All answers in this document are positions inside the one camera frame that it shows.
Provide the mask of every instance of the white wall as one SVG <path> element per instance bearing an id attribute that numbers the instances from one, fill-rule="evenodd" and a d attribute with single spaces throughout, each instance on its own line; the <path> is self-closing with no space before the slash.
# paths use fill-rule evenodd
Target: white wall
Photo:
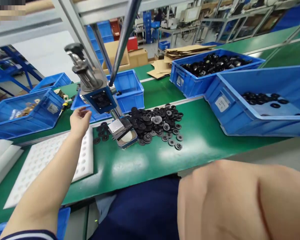
<path id="1" fill-rule="evenodd" d="M 63 48 L 73 43 L 68 31 L 13 44 L 13 46 L 45 77 L 65 72 L 73 82 L 79 77 L 71 70 L 73 63 Z"/>

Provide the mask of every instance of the cardboard box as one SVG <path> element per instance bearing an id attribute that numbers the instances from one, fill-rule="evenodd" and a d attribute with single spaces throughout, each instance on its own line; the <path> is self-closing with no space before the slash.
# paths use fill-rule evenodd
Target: cardboard box
<path id="1" fill-rule="evenodd" d="M 122 65 L 119 67 L 118 72 L 123 72 L 123 71 L 129 70 L 129 69 L 131 69 L 130 64 Z M 104 69 L 103 72 L 105 75 L 110 74 L 108 69 Z"/>
<path id="2" fill-rule="evenodd" d="M 104 44 L 112 66 L 114 63 L 114 59 L 116 57 L 118 45 L 119 45 L 119 41 L 108 42 L 108 43 Z M 130 64 L 130 61 L 129 61 L 129 56 L 128 56 L 128 50 L 127 50 L 127 48 L 125 48 L 120 66 L 127 65 L 127 64 Z M 107 65 L 105 62 L 103 62 L 102 68 L 107 69 Z"/>
<path id="3" fill-rule="evenodd" d="M 145 49 L 138 49 L 128 53 L 130 68 L 144 66 L 148 64 L 148 52 Z"/>

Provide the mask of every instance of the human hand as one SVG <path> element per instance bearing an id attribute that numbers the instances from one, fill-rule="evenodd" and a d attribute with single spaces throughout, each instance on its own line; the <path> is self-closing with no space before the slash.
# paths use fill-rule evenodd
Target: human hand
<path id="1" fill-rule="evenodd" d="M 92 112 L 85 110 L 86 107 L 77 108 L 70 116 L 70 133 L 77 137 L 83 138 L 89 128 L 90 117 Z"/>

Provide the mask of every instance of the blue plastic crate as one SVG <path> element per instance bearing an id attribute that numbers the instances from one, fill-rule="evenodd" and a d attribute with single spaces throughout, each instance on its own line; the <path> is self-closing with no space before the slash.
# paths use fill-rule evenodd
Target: blue plastic crate
<path id="1" fill-rule="evenodd" d="M 39 84 L 30 91 L 30 93 L 37 92 L 43 89 L 48 89 L 48 88 L 57 88 L 57 87 L 69 85 L 71 83 L 72 81 L 65 73 L 58 73 L 56 75 L 52 75 L 42 79 L 41 82 L 39 82 Z"/>
<path id="2" fill-rule="evenodd" d="M 159 27 L 160 27 L 160 22 L 159 22 L 159 21 L 157 21 L 157 22 L 152 22 L 152 23 L 151 23 L 151 27 L 152 27 L 152 28 L 159 28 Z"/>
<path id="3" fill-rule="evenodd" d="M 98 50 L 98 51 L 95 51 L 95 52 L 96 52 L 96 55 L 97 55 L 98 59 L 103 59 L 103 55 L 101 53 L 101 50 Z"/>
<path id="4" fill-rule="evenodd" d="M 202 46 L 212 46 L 212 45 L 217 45 L 217 46 L 221 46 L 223 45 L 224 43 L 217 43 L 217 42 L 208 42 L 208 43 L 204 43 L 204 44 L 201 44 Z"/>
<path id="5" fill-rule="evenodd" d="M 10 119 L 16 112 L 25 109 L 27 103 L 35 103 L 36 99 L 40 99 L 40 102 L 27 116 Z M 21 137 L 53 128 L 63 103 L 64 100 L 52 89 L 41 90 L 1 101 L 0 139 Z"/>
<path id="6" fill-rule="evenodd" d="M 162 41 L 159 42 L 159 48 L 164 51 L 166 48 L 170 48 L 170 42 L 169 41 Z"/>
<path id="7" fill-rule="evenodd" d="M 63 240 L 64 236 L 66 234 L 66 229 L 69 221 L 69 216 L 70 216 L 70 208 L 62 208 L 59 210 L 58 213 L 58 226 L 57 226 L 57 239 L 58 240 Z M 7 223 L 0 223 L 0 235 L 3 231 L 3 229 L 6 227 Z"/>
<path id="8" fill-rule="evenodd" d="M 183 93 L 186 98 L 194 98 L 202 96 L 208 89 L 211 82 L 216 78 L 216 73 L 209 74 L 203 77 L 196 77 L 192 73 L 181 67 L 182 64 L 192 64 L 194 62 L 200 62 L 208 54 L 215 53 L 218 56 L 240 56 L 245 60 L 252 60 L 252 63 L 225 70 L 223 72 L 244 70 L 244 69 L 256 69 L 264 62 L 261 58 L 250 57 L 247 55 L 230 52 L 223 49 L 216 49 L 210 52 L 193 55 L 190 57 L 181 58 L 172 62 L 170 82 L 174 83 L 176 87 Z"/>
<path id="9" fill-rule="evenodd" d="M 144 108 L 144 89 L 134 70 L 127 70 L 117 73 L 116 79 L 114 80 L 114 85 L 116 86 L 116 89 L 118 91 L 122 92 L 120 96 L 116 96 L 116 99 L 123 113 L 130 112 L 131 108 L 133 107 L 136 107 L 138 109 Z M 75 110 L 82 106 L 85 106 L 86 109 L 92 111 L 90 123 L 111 117 L 111 115 L 108 113 L 97 113 L 89 104 L 85 104 L 79 94 L 77 94 L 73 101 L 71 109 Z"/>
<path id="10" fill-rule="evenodd" d="M 277 93 L 289 103 L 250 105 L 245 92 Z M 228 136 L 300 137 L 300 66 L 220 73 L 204 97 Z"/>

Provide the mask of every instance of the white label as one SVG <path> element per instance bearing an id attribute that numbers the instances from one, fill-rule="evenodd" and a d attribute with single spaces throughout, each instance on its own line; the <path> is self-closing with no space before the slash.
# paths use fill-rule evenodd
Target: white label
<path id="1" fill-rule="evenodd" d="M 54 105 L 54 104 L 50 104 L 50 106 L 47 108 L 47 110 L 49 111 L 49 112 L 51 112 L 52 114 L 55 114 L 56 112 L 58 112 L 58 108 L 57 108 L 57 106 L 56 105 Z"/>
<path id="2" fill-rule="evenodd" d="M 183 79 L 180 77 L 180 76 L 178 76 L 178 78 L 177 78 L 177 85 L 178 86 L 180 86 L 180 87 L 182 87 L 183 86 Z"/>
<path id="3" fill-rule="evenodd" d="M 215 104 L 219 108 L 220 112 L 224 112 L 229 107 L 229 104 L 222 96 L 216 100 Z"/>

